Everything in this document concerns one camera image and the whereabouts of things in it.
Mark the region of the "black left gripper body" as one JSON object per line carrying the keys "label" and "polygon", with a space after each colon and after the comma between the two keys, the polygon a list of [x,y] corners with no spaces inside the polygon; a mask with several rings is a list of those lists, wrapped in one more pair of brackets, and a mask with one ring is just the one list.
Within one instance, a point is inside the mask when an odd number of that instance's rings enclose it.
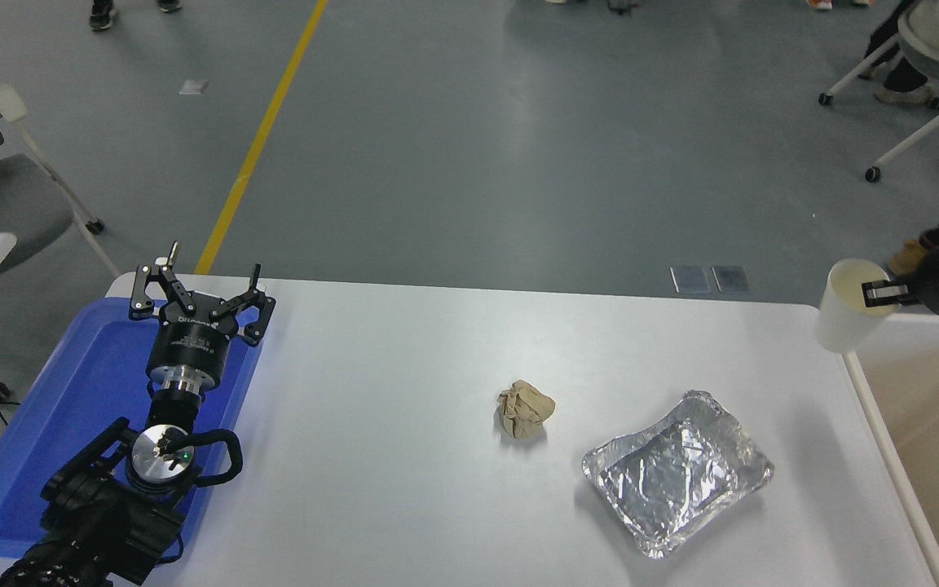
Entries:
{"label": "black left gripper body", "polygon": [[176,304],[159,309],[160,327],[147,360],[148,378],[163,384],[186,369],[197,372],[204,384],[223,381],[231,340],[239,327],[235,316],[213,319],[211,313],[186,316]]}

